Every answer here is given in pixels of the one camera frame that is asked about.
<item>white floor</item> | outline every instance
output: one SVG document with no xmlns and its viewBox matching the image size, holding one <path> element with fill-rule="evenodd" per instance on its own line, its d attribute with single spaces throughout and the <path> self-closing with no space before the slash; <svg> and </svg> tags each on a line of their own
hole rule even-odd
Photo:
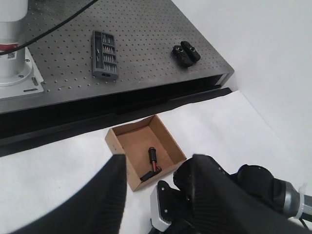
<svg viewBox="0 0 312 234">
<path fill-rule="evenodd" d="M 310 165 L 291 155 L 239 91 L 159 116 L 187 157 L 211 155 L 229 173 L 243 164 L 261 165 L 296 188 L 312 180 Z M 107 131 L 1 157 L 0 234 L 41 217 L 86 184 L 111 156 L 104 140 Z M 172 175 L 164 180 L 173 185 Z M 135 193 L 128 188 L 121 234 L 148 233 L 154 186 Z M 312 195 L 311 187 L 307 193 Z"/>
</svg>

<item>bit holder case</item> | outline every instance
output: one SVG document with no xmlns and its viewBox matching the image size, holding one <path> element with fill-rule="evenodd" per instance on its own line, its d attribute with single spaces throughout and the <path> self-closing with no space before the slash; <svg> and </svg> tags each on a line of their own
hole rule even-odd
<svg viewBox="0 0 312 234">
<path fill-rule="evenodd" d="M 115 38 L 113 35 L 93 31 L 92 69 L 95 77 L 118 79 Z"/>
</svg>

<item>black cylinder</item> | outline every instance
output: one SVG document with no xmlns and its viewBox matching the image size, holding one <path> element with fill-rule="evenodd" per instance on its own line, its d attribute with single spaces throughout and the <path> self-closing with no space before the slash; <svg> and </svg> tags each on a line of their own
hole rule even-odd
<svg viewBox="0 0 312 234">
<path fill-rule="evenodd" d="M 154 147 L 148 149 L 148 154 L 150 156 L 150 163 L 157 162 L 156 149 Z"/>
</svg>

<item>white wall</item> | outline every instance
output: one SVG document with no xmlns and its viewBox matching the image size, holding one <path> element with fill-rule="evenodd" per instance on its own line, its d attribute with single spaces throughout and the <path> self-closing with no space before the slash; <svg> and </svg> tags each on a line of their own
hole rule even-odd
<svg viewBox="0 0 312 234">
<path fill-rule="evenodd" d="M 312 1 L 173 1 L 235 69 L 226 85 L 312 163 Z"/>
</svg>

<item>open cardboard box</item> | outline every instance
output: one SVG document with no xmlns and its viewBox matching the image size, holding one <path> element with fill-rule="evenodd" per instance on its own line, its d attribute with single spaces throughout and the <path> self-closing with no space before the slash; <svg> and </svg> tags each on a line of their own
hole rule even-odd
<svg viewBox="0 0 312 234">
<path fill-rule="evenodd" d="M 127 180 L 136 191 L 176 170 L 186 157 L 158 116 L 151 116 L 136 123 L 112 128 L 105 138 L 113 154 L 125 154 Z M 157 165 L 162 171 L 142 182 L 140 178 L 152 170 L 148 149 L 154 147 Z"/>
</svg>

